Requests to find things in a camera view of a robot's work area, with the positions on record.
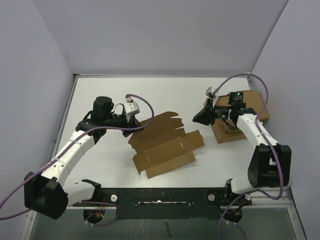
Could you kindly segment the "brown cardboard box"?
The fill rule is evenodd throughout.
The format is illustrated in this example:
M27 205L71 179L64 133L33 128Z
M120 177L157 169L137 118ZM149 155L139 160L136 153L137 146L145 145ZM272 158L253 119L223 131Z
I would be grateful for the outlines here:
M156 115L146 128L133 133L128 143L136 152L132 160L137 172L145 172L148 179L195 162L193 151L205 145L200 131L186 132L173 111Z

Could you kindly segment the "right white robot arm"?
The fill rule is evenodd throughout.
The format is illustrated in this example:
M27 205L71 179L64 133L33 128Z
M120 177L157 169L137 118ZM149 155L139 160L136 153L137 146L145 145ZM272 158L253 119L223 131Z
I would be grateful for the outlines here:
M290 179L291 148L280 144L268 133L260 121L263 109L248 105L243 91L227 94L226 105L219 103L220 97L211 89L207 90L206 96L203 109L192 121L206 126L213 126L217 120L233 123L253 148L247 172L229 181L230 187L222 192L223 200L232 205L240 199L241 194L261 192L266 195L264 188L278 188L278 195L268 194L268 197L279 200Z

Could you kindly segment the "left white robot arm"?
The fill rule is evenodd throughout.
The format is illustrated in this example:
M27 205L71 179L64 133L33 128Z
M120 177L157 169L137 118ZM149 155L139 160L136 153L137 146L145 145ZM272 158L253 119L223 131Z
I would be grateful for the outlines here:
M40 171L29 172L25 176L24 205L51 219L58 219L67 207L86 201L95 206L102 199L100 184L82 179L71 187L65 182L80 159L94 147L108 129L122 131L124 137L135 132L141 125L136 119L140 112L138 104L127 95L122 104L121 114L114 111L113 100L107 96L98 96L92 110L77 124L75 131L65 146Z

